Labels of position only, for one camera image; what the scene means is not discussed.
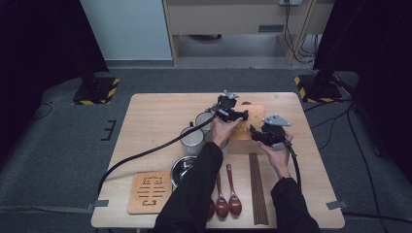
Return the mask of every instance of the yellow black hazard tape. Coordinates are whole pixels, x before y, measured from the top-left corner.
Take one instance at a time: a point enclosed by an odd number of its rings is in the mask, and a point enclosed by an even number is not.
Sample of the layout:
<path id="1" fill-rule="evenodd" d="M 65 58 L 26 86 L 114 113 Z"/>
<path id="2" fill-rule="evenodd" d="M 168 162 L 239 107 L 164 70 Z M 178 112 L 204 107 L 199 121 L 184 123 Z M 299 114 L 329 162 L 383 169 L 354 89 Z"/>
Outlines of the yellow black hazard tape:
<path id="1" fill-rule="evenodd" d="M 297 86 L 297 89 L 300 94 L 300 98 L 302 99 L 303 103 L 327 103 L 327 102 L 340 102 L 342 98 L 309 98 L 306 94 L 305 88 L 303 87 L 302 81 L 300 77 L 294 78 L 294 83 Z"/>
<path id="2" fill-rule="evenodd" d="M 104 98 L 99 100 L 92 100 L 89 97 L 73 99 L 74 105 L 94 105 L 94 104 L 109 104 L 112 101 L 113 96 L 115 95 L 116 89 L 120 79 L 111 79 L 109 83 L 105 83 L 107 95 Z"/>

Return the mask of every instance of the power outlet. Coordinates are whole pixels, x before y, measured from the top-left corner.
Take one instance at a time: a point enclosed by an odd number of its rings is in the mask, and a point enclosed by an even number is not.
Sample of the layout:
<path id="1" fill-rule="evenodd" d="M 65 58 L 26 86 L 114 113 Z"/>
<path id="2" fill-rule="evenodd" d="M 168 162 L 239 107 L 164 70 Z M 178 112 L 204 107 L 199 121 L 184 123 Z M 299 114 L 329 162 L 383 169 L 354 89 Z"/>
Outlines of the power outlet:
<path id="1" fill-rule="evenodd" d="M 291 6 L 299 6 L 303 0 L 279 0 L 279 5 L 286 6 L 288 1 Z"/>

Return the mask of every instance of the black curtain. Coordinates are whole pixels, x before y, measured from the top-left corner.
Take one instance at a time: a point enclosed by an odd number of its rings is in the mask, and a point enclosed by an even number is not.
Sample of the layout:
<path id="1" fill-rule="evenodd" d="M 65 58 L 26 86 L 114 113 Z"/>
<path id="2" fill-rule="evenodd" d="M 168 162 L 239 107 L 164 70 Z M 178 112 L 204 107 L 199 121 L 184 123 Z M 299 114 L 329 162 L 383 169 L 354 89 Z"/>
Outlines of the black curtain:
<path id="1" fill-rule="evenodd" d="M 0 164 L 43 92 L 81 76 L 72 51 L 89 71 L 108 71 L 80 1 L 0 0 Z"/>
<path id="2" fill-rule="evenodd" d="M 377 152 L 412 182 L 411 6 L 410 0 L 336 0 L 315 68 L 359 75 L 354 98 Z"/>

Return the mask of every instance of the wooden block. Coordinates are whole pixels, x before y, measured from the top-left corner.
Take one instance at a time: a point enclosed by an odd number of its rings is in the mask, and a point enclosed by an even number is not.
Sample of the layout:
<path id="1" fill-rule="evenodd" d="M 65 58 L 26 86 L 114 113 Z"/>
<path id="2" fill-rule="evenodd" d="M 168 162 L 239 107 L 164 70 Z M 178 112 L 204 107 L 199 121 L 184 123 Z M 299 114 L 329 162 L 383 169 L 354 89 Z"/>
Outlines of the wooden block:
<path id="1" fill-rule="evenodd" d="M 265 118 L 264 107 L 262 105 L 238 105 L 234 107 L 236 112 L 249 110 L 248 120 L 242 121 L 230 135 L 230 140 L 252 140 L 250 125 L 260 131 L 263 125 L 262 119 Z"/>

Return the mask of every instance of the person's arm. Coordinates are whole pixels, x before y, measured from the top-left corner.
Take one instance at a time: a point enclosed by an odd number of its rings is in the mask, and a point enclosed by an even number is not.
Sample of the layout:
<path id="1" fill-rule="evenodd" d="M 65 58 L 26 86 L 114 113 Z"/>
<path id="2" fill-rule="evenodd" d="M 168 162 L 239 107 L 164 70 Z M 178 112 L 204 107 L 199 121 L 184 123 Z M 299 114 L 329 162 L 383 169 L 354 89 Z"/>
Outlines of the person's arm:
<path id="1" fill-rule="evenodd" d="M 286 140 L 291 141 L 293 135 L 285 130 Z M 288 164 L 290 152 L 286 147 L 271 148 L 257 142 L 267 154 L 270 164 L 275 169 L 279 181 L 270 194 L 276 209 L 276 220 L 279 233 L 315 233 L 321 232 L 318 222 L 308 212 L 305 199 L 297 183 L 291 178 Z"/>
<path id="2" fill-rule="evenodd" d="M 279 233 L 321 232 L 308 212 L 305 199 L 293 178 L 280 179 L 272 191 Z"/>
<path id="3" fill-rule="evenodd" d="M 210 196 L 222 162 L 221 149 L 215 143 L 207 143 L 166 202 L 151 232 L 204 232 Z"/>

